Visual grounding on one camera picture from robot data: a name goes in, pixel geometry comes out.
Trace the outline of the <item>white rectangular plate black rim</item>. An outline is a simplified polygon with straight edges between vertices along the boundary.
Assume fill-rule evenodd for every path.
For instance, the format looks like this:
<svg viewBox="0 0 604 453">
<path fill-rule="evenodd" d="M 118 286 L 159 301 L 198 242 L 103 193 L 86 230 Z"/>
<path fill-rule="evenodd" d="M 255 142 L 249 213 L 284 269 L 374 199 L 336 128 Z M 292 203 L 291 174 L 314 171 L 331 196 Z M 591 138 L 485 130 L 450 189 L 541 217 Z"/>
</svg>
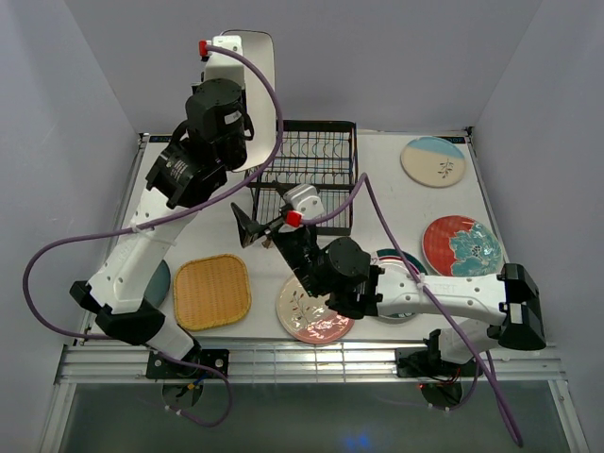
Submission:
<svg viewBox="0 0 604 453">
<path fill-rule="evenodd" d="M 243 56 L 249 59 L 265 76 L 271 87 L 275 83 L 275 49 L 270 34 L 261 31 L 232 29 L 223 36 L 240 36 Z M 254 127 L 254 138 L 247 142 L 247 159 L 237 169 L 243 172 L 262 165 L 276 143 L 277 118 L 273 101 L 262 82 L 249 69 L 244 69 L 246 110 Z"/>
</svg>

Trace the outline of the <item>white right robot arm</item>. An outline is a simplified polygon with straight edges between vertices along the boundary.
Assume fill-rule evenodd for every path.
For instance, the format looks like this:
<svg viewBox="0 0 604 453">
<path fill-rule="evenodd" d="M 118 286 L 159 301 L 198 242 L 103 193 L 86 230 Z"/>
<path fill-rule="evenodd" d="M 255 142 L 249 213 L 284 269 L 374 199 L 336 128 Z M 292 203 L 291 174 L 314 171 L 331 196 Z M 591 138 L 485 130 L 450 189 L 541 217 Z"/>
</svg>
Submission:
<svg viewBox="0 0 604 453">
<path fill-rule="evenodd" d="M 308 296 L 324 298 L 329 309 L 353 320 L 402 312 L 462 318 L 433 330 L 424 349 L 403 361 L 417 375 L 447 375 L 497 345 L 545 348 L 539 290 L 523 266 L 506 263 L 495 274 L 477 277 L 428 276 L 408 264 L 385 268 L 349 237 L 318 245 L 316 226 L 326 216 L 313 186 L 301 184 L 280 195 L 284 205 L 266 224 L 231 206 L 240 243 L 271 240 Z"/>
</svg>

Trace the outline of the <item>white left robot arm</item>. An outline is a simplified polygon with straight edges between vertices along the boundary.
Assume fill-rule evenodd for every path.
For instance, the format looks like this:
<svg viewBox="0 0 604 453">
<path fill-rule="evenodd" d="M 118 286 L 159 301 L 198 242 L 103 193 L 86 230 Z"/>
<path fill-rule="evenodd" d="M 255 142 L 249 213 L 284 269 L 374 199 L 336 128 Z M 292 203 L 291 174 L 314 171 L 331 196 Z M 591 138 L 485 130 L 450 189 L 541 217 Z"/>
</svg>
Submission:
<svg viewBox="0 0 604 453">
<path fill-rule="evenodd" d="M 144 293 L 192 216 L 150 228 L 142 225 L 208 201 L 227 183 L 227 172 L 245 163 L 244 133 L 253 128 L 244 109 L 243 89 L 231 80 L 202 82 L 185 110 L 185 120 L 146 176 L 130 220 L 132 234 L 116 244 L 88 281 L 77 281 L 70 290 L 82 308 L 95 314 L 96 324 L 107 336 L 162 352 L 168 356 L 168 366 L 184 378 L 199 368 L 197 343 Z"/>
</svg>

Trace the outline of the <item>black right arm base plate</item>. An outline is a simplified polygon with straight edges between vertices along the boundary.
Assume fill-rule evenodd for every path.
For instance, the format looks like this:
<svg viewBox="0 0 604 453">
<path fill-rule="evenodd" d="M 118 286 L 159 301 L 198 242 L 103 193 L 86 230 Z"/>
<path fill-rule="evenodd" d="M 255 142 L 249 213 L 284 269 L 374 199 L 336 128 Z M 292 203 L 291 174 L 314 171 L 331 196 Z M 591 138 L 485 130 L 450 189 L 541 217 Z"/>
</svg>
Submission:
<svg viewBox="0 0 604 453">
<path fill-rule="evenodd" d="M 394 360 L 396 374 L 400 378 L 453 380 L 483 374 L 474 360 L 464 364 L 443 361 L 439 354 L 432 354 L 426 348 L 397 348 Z"/>
</svg>

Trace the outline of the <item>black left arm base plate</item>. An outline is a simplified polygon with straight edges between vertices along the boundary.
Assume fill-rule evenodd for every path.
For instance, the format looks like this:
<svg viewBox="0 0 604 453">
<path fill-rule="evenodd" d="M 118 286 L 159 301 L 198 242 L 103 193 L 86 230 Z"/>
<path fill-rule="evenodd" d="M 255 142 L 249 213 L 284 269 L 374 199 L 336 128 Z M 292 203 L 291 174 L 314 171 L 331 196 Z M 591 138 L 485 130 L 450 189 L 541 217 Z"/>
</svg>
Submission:
<svg viewBox="0 0 604 453">
<path fill-rule="evenodd" d="M 148 379 L 204 379 L 219 378 L 216 372 L 225 378 L 228 375 L 230 351 L 228 349 L 202 349 L 184 358 L 191 365 L 166 359 L 157 352 L 150 352 L 146 364 L 145 377 Z"/>
</svg>

